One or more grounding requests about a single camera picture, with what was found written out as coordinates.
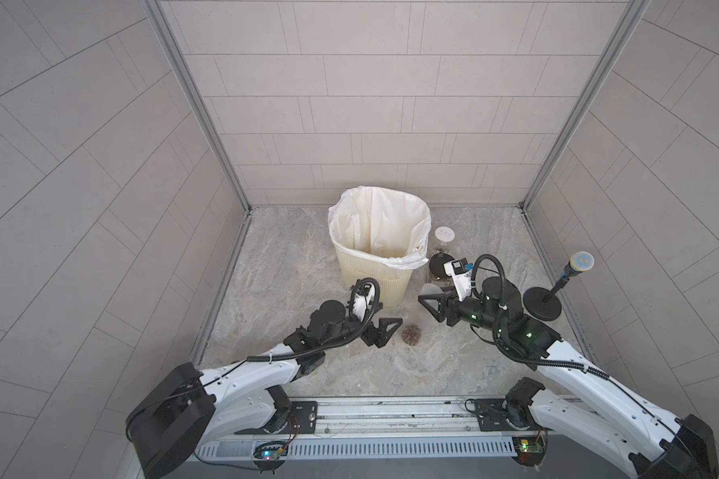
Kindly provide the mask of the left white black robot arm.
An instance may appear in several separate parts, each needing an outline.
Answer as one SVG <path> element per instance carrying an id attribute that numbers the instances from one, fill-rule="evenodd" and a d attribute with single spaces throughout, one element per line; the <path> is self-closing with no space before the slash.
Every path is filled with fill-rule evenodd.
<path id="1" fill-rule="evenodd" d="M 163 478 L 200 445 L 245 430 L 282 431 L 291 413 L 286 384 L 320 367 L 329 349 L 355 339 L 384 347 L 399 317 L 373 319 L 369 299 L 326 301 L 284 341 L 258 357 L 199 370 L 185 362 L 171 370 L 126 419 L 126 436 L 147 478 Z"/>

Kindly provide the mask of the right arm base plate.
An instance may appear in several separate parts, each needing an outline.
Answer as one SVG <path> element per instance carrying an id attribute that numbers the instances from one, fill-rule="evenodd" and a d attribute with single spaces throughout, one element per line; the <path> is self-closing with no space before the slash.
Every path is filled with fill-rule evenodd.
<path id="1" fill-rule="evenodd" d="M 529 407 L 517 401 L 504 398 L 469 399 L 465 407 L 477 418 L 479 430 L 482 432 L 527 431 L 538 428 Z"/>

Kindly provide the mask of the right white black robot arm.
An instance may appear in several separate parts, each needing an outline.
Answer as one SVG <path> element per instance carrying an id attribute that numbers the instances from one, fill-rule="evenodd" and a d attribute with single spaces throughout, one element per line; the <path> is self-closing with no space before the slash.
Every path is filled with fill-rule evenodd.
<path id="1" fill-rule="evenodd" d="M 513 285 L 487 279 L 487 294 L 459 297 L 455 287 L 427 283 L 417 300 L 439 323 L 466 323 L 491 333 L 489 344 L 574 394 L 571 404 L 538 380 L 523 377 L 501 407 L 475 403 L 475 413 L 517 430 L 552 430 L 586 447 L 630 478 L 716 478 L 711 427 L 679 417 L 596 367 L 548 326 L 527 315 Z"/>

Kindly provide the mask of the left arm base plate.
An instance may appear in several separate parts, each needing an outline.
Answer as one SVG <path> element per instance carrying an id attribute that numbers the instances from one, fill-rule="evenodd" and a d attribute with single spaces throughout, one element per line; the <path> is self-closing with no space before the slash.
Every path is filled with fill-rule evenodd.
<path id="1" fill-rule="evenodd" d="M 237 435 L 288 435 L 313 434 L 316 431 L 319 403 L 313 400 L 296 400 L 291 403 L 288 416 L 277 413 L 264 427 L 245 429 Z"/>

